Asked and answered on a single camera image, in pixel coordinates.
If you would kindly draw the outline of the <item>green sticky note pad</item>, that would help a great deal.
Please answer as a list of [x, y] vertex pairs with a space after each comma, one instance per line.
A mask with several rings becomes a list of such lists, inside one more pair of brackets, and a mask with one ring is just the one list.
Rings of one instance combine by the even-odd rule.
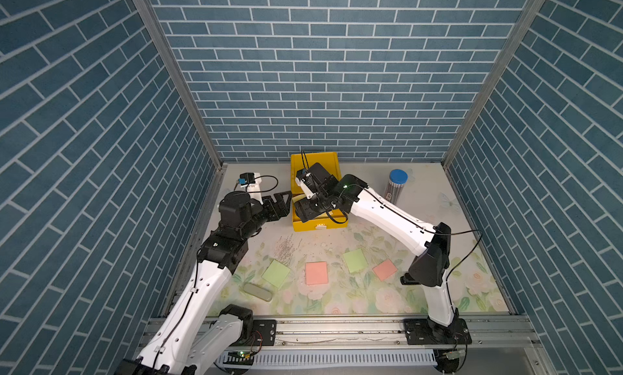
[[261, 278], [273, 287], [281, 288], [290, 273], [291, 269], [289, 267], [277, 260], [272, 260]]
[[347, 265], [348, 271], [351, 274], [355, 274], [368, 268], [368, 261], [365, 258], [361, 248], [344, 253], [343, 259]]

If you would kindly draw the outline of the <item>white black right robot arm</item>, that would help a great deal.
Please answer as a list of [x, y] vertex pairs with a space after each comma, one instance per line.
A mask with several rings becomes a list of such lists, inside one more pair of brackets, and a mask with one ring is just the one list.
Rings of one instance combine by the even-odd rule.
[[354, 215], [378, 226], [412, 252], [414, 260], [401, 284], [422, 287], [428, 317], [407, 323], [409, 344], [466, 347], [472, 343], [467, 323], [460, 318], [450, 295], [451, 237], [455, 234], [448, 225], [429, 224], [407, 214], [352, 174], [339, 180], [330, 174], [300, 170], [295, 183], [304, 194], [294, 203], [302, 222], [339, 210], [346, 218]]

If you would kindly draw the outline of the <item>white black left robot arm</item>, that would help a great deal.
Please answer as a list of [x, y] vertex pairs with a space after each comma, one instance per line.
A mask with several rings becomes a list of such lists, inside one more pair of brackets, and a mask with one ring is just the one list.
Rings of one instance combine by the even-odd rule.
[[249, 308], [228, 305], [204, 334], [200, 328], [223, 288], [262, 227], [290, 214], [292, 193], [274, 196], [233, 191], [220, 201], [220, 221], [196, 254], [183, 294], [166, 320], [134, 359], [122, 360], [117, 374], [204, 374], [233, 344], [244, 344], [254, 331]]

